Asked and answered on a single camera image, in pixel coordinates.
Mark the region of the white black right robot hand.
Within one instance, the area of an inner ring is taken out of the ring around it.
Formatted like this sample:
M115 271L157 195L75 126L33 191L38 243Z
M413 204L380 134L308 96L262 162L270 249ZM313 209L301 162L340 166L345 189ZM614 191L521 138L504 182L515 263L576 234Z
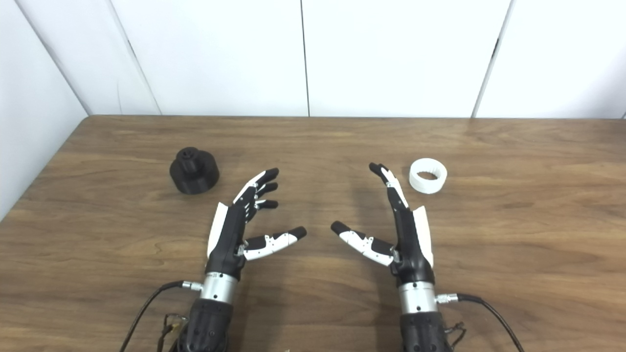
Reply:
M413 282L433 285L434 270L420 243L416 216L405 199L400 181L382 163L371 162L369 169L385 184L387 198L393 210L397 243L369 237L340 221L333 222L331 230L366 258L388 267L398 285Z

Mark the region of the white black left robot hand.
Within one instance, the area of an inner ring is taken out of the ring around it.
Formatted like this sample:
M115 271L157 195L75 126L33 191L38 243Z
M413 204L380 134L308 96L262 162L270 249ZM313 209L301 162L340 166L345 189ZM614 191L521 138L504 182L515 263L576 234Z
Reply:
M244 238L246 225L259 210L279 206L277 201L263 198L264 194L278 188L274 182L278 175L278 168L264 170L241 188L232 203L218 204L207 243L206 274L217 273L219 277L229 276L239 281L248 261L286 249L307 235L306 228L299 226L275 234Z

